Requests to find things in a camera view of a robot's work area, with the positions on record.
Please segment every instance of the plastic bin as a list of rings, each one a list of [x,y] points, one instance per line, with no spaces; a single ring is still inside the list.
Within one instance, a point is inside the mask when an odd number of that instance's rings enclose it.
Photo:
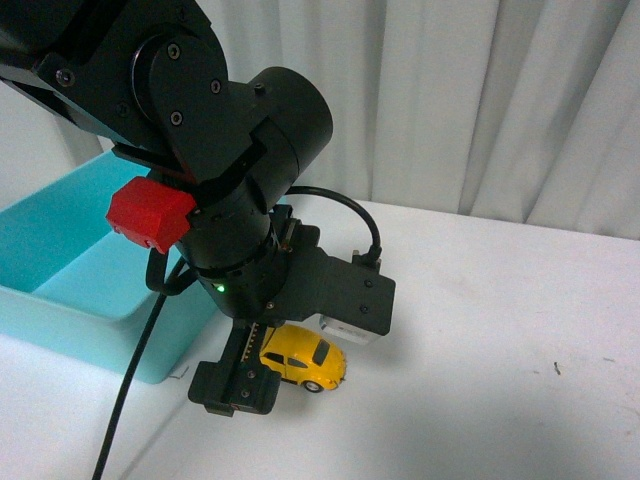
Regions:
[[[0,333],[124,373],[157,294],[145,286],[148,250],[104,216],[147,172],[107,153],[0,211]],[[136,378],[166,378],[215,309],[199,283],[170,297]]]

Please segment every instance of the yellow toy car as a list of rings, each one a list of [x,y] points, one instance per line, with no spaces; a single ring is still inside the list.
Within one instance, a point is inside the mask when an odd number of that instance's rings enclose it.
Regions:
[[[280,372],[283,381],[313,393],[337,388],[347,369],[347,359],[337,345],[290,324],[267,330],[260,361]]]

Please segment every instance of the toy car wheel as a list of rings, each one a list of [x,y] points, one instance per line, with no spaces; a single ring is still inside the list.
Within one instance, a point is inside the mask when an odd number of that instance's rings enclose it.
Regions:
[[[322,388],[316,382],[307,381],[307,382],[304,382],[302,385],[304,386],[304,388],[307,389],[307,391],[311,393],[320,393],[322,390],[324,390],[324,388]]]

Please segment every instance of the toy car window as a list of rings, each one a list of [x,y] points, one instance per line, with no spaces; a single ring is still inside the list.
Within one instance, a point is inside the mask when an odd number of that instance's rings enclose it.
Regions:
[[[282,363],[284,365],[284,355],[280,355],[279,353],[268,352],[264,354],[265,358],[269,360],[273,360],[277,363]]]
[[[296,360],[295,358],[287,358],[287,363],[294,367],[309,368],[307,365],[302,363],[300,360]]]
[[[313,363],[321,367],[327,358],[327,353],[329,353],[329,344],[325,340],[320,340],[316,347],[316,351],[313,352],[313,358],[311,360],[313,360]]]

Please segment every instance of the red cap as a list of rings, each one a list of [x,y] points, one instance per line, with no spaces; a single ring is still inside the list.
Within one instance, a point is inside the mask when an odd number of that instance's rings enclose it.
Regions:
[[[186,215],[195,207],[188,193],[136,177],[114,193],[107,221],[132,242],[167,253],[191,228]]]

